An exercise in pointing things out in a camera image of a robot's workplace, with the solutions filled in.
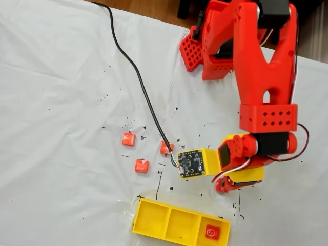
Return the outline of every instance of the wooden floor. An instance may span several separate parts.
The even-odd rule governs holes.
[[[180,0],[93,0],[93,2],[188,28],[197,24],[200,10],[206,7],[201,3],[206,1],[192,1],[188,18],[178,19]]]

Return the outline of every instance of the circuit board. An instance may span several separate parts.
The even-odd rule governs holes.
[[[181,178],[201,176],[205,174],[204,160],[201,150],[179,153],[178,161]]]

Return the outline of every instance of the red robotic arm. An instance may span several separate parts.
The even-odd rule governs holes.
[[[261,41],[273,29],[279,42],[268,63]],[[297,12],[287,1],[211,0],[203,24],[192,26],[180,44],[188,71],[203,64],[203,80],[222,79],[235,71],[240,96],[239,126],[250,132],[226,140],[218,148],[221,169],[272,163],[271,157],[294,153],[297,105],[292,103],[296,76]],[[270,95],[263,102],[264,94]]]

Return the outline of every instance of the wire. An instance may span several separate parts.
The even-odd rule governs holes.
[[[213,184],[216,184],[219,179],[223,178],[228,173],[231,173],[231,172],[234,172],[234,171],[241,171],[241,170],[245,169],[246,167],[248,167],[251,164],[251,162],[252,162],[252,158],[251,157],[248,157],[247,160],[245,161],[245,163],[243,165],[238,166],[238,167],[233,168],[233,169],[230,169],[230,170],[227,170],[227,171],[220,172],[218,175],[216,175],[212,179],[212,183]]]
[[[155,115],[155,112],[154,112],[153,106],[152,106],[152,104],[150,103],[150,100],[149,100],[149,97],[148,97],[147,91],[146,91],[146,89],[145,89],[144,82],[142,81],[142,78],[141,78],[140,72],[139,72],[137,66],[135,65],[135,63],[129,58],[129,56],[124,52],[124,50],[119,46],[119,44],[118,44],[118,42],[117,42],[116,35],[115,35],[115,31],[114,31],[113,13],[112,13],[111,9],[110,9],[108,6],[106,6],[106,5],[104,5],[104,4],[101,4],[101,3],[95,3],[95,2],[92,2],[92,3],[97,4],[97,5],[101,6],[101,7],[107,8],[107,10],[108,10],[108,12],[109,12],[109,15],[110,15],[110,19],[111,19],[111,29],[112,29],[112,35],[113,35],[113,39],[114,39],[114,41],[115,41],[115,44],[116,44],[118,50],[122,53],[122,55],[123,55],[123,56],[124,56],[124,57],[125,57],[130,63],[131,63],[131,65],[133,66],[135,72],[137,73],[137,76],[138,76],[138,79],[139,79],[139,82],[140,82],[140,85],[141,85],[141,89],[142,89],[143,94],[144,94],[144,96],[145,96],[145,99],[146,99],[146,101],[147,101],[147,104],[148,104],[148,107],[149,107],[150,113],[152,114],[152,117],[153,117],[153,119],[154,119],[154,121],[155,121],[155,124],[156,124],[156,126],[157,126],[157,128],[158,128],[158,131],[159,131],[160,135],[162,136],[163,141],[164,141],[166,147],[168,147],[168,149],[169,149],[169,151],[170,151],[170,154],[171,154],[171,157],[172,157],[173,154],[172,154],[172,149],[171,149],[170,143],[169,143],[168,139],[166,138],[166,136],[165,136],[165,134],[164,134],[162,128],[160,127],[160,124],[159,124],[158,120],[157,120],[157,117],[156,117],[156,115]]]
[[[299,157],[301,154],[304,153],[304,151],[306,150],[308,144],[309,144],[309,140],[310,140],[310,133],[308,131],[308,129],[301,123],[298,123],[299,126],[301,126],[305,132],[306,132],[306,142],[304,144],[304,147],[303,149],[297,154],[297,155],[294,155],[292,157],[289,157],[289,158],[285,158],[285,159],[276,159],[276,158],[273,158],[272,156],[267,156],[270,160],[273,160],[273,161],[278,161],[278,162],[282,162],[282,161],[289,161],[289,160],[293,160],[293,159],[296,159],[297,157]]]
[[[271,33],[273,32],[273,29],[271,30],[268,30],[267,32],[265,32],[265,35],[260,43],[260,46],[264,45],[267,41],[268,41],[268,38],[270,37]]]

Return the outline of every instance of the robotic arm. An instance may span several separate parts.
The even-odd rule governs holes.
[[[261,44],[273,29],[279,30],[279,43],[267,63]],[[211,158],[212,164],[204,150],[199,151],[197,158],[190,151],[179,153],[182,178],[197,176],[191,173],[193,162],[197,162],[203,175],[218,172],[213,179],[216,190],[227,192],[261,182],[263,166],[277,161],[281,154],[296,151],[297,139],[292,132],[298,125],[297,104],[292,103],[292,97],[297,37],[296,8],[287,0],[209,2],[197,26],[192,26],[181,41],[183,61],[187,71],[203,64],[203,80],[222,79],[230,70],[235,71],[240,97],[239,126],[249,134],[228,136],[217,149],[217,158]],[[266,92],[270,99],[265,103]],[[207,167],[212,172],[200,170]]]

